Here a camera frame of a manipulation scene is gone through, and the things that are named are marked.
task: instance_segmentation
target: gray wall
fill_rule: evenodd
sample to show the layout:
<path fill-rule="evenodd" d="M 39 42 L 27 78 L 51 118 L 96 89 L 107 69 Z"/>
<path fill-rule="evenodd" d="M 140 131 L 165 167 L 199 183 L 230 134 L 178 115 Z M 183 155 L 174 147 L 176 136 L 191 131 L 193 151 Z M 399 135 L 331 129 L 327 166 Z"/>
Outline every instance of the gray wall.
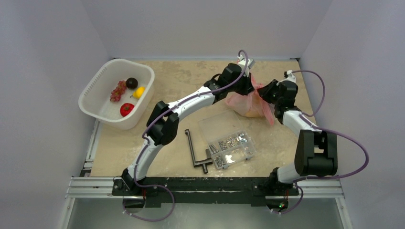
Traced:
<path fill-rule="evenodd" d="M 82 0 L 109 54 L 142 59 L 300 57 L 331 0 Z"/>
<path fill-rule="evenodd" d="M 334 0 L 300 60 L 326 83 L 321 126 L 360 140 L 370 153 L 361 173 L 343 179 L 354 227 L 404 228 L 405 2 Z M 320 83 L 305 75 L 315 107 Z M 339 141 L 339 173 L 358 168 L 361 150 Z"/>
<path fill-rule="evenodd" d="M 0 228 L 55 228 L 93 118 L 79 94 L 108 60 L 79 0 L 0 1 Z"/>

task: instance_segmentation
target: pink plastic bag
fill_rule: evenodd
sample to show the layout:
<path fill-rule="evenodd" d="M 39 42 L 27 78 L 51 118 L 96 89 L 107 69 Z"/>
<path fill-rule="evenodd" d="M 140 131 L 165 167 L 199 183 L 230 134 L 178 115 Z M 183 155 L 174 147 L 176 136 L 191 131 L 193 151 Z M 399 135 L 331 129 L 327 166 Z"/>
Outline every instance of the pink plastic bag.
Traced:
<path fill-rule="evenodd" d="M 262 88 L 264 85 L 256 83 L 256 80 L 251 77 L 252 85 L 255 91 L 249 93 L 248 95 L 240 95 L 234 93 L 230 97 L 225 99 L 226 105 L 231 107 L 233 110 L 238 112 L 240 115 L 245 117 L 263 117 L 265 116 L 268 122 L 274 124 L 274 106 L 268 104 L 260 96 L 257 90 Z"/>

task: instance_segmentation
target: white plastic bin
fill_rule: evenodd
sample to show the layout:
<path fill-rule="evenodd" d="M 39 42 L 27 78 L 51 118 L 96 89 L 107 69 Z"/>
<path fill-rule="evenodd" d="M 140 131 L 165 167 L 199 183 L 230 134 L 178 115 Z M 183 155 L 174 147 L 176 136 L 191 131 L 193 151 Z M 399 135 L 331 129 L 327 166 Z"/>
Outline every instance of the white plastic bin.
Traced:
<path fill-rule="evenodd" d="M 138 87 L 145 87 L 141 98 L 139 100 L 132 98 L 134 90 L 127 88 L 120 101 L 111 102 L 111 92 L 118 82 L 130 77 L 138 81 Z M 123 130 L 131 129 L 137 124 L 153 96 L 154 80 L 155 73 L 149 66 L 123 59 L 108 61 L 81 93 L 79 107 L 84 113 L 102 123 Z M 124 103 L 134 104 L 135 107 L 130 114 L 122 117 L 120 108 Z"/>

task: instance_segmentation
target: lemon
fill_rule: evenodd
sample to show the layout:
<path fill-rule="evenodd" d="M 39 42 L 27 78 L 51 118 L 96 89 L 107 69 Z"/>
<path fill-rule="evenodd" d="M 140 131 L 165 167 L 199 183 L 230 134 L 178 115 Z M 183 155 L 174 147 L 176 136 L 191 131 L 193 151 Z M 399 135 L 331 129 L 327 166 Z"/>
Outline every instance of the lemon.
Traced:
<path fill-rule="evenodd" d="M 145 91 L 145 87 L 139 87 L 134 93 L 132 94 L 132 97 L 136 99 L 140 99 L 142 96 L 143 92 Z"/>

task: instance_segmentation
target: wooden table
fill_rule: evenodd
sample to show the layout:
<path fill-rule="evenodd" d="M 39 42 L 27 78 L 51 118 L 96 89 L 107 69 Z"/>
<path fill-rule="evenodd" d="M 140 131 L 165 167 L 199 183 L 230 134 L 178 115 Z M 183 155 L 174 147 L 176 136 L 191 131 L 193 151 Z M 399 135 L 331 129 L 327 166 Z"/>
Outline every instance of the wooden table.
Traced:
<path fill-rule="evenodd" d="M 173 102 L 195 92 L 214 74 L 221 73 L 229 61 L 137 61 L 150 66 L 155 72 L 155 94 L 138 124 L 127 131 L 108 125 L 99 128 L 96 156 L 91 170 L 92 177 L 119 176 L 140 151 L 143 139 L 141 134 L 146 128 L 155 104 L 163 100 Z M 258 61 L 251 73 L 258 83 L 268 84 L 273 79 L 282 80 L 284 71 L 298 70 L 296 61 L 267 62 Z M 296 105 L 307 113 L 312 113 L 307 90 L 301 74 L 295 74 L 298 85 Z M 256 142 L 257 153 L 245 162 L 217 170 L 208 166 L 208 174 L 192 166 L 185 129 L 192 132 L 196 160 L 206 158 L 204 141 L 198 121 L 220 114 L 230 108 L 224 100 L 200 109 L 182 120 L 177 137 L 165 146 L 156 156 L 149 168 L 149 177 L 267 177 L 273 168 L 291 163 L 294 159 L 298 138 L 277 120 L 271 126 L 263 117 L 247 118 L 238 115 L 245 130 Z"/>

